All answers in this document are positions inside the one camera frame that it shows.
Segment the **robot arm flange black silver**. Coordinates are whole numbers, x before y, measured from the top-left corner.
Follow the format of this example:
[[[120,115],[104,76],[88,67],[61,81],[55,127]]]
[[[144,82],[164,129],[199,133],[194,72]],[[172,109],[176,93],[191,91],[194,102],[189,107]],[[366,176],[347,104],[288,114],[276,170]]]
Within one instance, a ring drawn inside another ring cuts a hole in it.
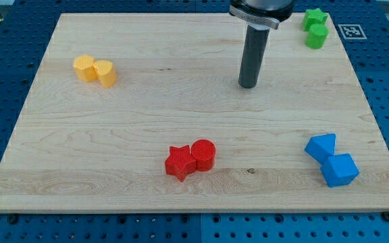
[[[296,0],[231,0],[229,14],[255,30],[277,30],[293,13]]]

